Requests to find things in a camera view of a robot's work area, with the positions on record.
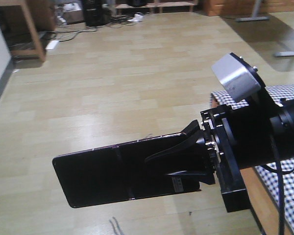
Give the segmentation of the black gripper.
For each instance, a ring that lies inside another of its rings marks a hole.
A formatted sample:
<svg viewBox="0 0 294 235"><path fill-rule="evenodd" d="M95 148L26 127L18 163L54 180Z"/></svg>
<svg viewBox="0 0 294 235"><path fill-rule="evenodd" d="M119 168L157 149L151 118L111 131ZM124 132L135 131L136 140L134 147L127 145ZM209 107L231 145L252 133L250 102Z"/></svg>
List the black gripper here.
<svg viewBox="0 0 294 235"><path fill-rule="evenodd" d="M215 141L218 157L216 166L221 195L227 212L250 208L248 192L241 169L265 165L275 161L267 123L259 111L249 106L232 109L220 105L201 113L203 127L209 141ZM204 132L193 120L180 134L182 140L145 158L147 166L205 166L206 146ZM213 185L209 170L166 170L165 175L176 176Z"/></svg>

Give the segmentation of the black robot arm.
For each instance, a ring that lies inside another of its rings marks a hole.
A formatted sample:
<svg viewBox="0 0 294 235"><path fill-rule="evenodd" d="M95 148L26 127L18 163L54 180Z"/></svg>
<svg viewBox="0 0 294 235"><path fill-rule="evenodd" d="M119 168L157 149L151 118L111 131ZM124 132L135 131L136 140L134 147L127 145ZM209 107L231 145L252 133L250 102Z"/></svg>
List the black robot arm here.
<svg viewBox="0 0 294 235"><path fill-rule="evenodd" d="M202 124L193 121L187 138L146 158L146 165L161 175L214 182L218 177L228 212L250 207L241 170L294 158L294 99L280 105L264 102L232 109L220 105L201 112Z"/></svg>

